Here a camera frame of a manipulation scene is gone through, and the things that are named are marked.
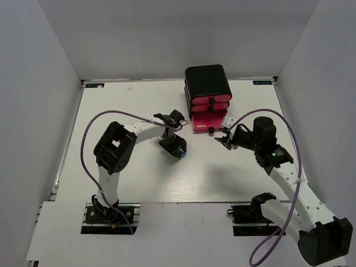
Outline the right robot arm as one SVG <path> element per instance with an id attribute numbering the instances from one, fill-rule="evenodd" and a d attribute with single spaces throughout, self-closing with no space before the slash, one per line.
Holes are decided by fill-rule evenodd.
<path id="1" fill-rule="evenodd" d="M 298 246 L 303 259 L 318 266 L 349 253 L 353 226 L 346 218 L 339 219 L 298 176 L 292 156 L 277 143 L 276 127 L 271 118 L 257 117 L 253 129 L 226 115 L 221 123 L 224 137 L 218 139 L 228 150 L 240 147 L 254 152 L 256 161 L 291 201 L 284 206 L 271 193 L 251 200 L 252 217 L 277 224 Z"/>

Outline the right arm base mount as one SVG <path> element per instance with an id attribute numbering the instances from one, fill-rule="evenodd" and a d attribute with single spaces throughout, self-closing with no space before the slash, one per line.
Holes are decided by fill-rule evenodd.
<path id="1" fill-rule="evenodd" d="M 230 206 L 226 213 L 232 218 L 233 235 L 237 237 L 269 236 L 279 230 L 272 221 L 258 217 L 250 205 Z"/>

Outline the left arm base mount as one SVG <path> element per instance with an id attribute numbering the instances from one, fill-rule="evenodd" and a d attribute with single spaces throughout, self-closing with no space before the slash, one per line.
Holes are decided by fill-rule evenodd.
<path id="1" fill-rule="evenodd" d="M 139 225 L 140 204 L 121 204 L 118 208 L 124 213 L 132 232 L 135 233 Z M 132 232 L 121 214 L 114 211 L 113 215 L 106 219 L 92 204 L 86 204 L 81 234 L 131 235 Z"/>

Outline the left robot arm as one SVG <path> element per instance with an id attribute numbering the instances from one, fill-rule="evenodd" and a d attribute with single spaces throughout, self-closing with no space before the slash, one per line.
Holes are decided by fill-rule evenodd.
<path id="1" fill-rule="evenodd" d="M 100 189 L 92 197 L 92 203 L 106 222 L 117 217 L 120 172 L 127 166 L 136 145 L 158 137 L 159 145 L 171 156 L 181 159 L 187 152 L 187 142 L 176 134 L 176 130 L 181 129 L 185 122 L 182 113 L 173 110 L 169 115 L 157 113 L 154 118 L 161 121 L 141 121 L 129 125 L 114 121 L 94 148 Z"/>

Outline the blue correction tape case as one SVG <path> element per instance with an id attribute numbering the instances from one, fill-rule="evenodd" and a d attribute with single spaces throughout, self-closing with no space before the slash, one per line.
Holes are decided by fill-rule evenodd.
<path id="1" fill-rule="evenodd" d="M 179 158 L 180 159 L 183 159 L 186 156 L 186 154 L 184 152 L 182 152 L 182 151 L 179 151 L 178 154 L 179 154 Z"/>

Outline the pink bottom drawer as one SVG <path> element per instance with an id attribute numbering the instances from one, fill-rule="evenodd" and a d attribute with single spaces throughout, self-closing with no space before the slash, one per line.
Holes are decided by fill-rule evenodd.
<path id="1" fill-rule="evenodd" d="M 194 112 L 191 115 L 193 132 L 214 132 L 218 130 L 226 114 L 226 110 Z"/>

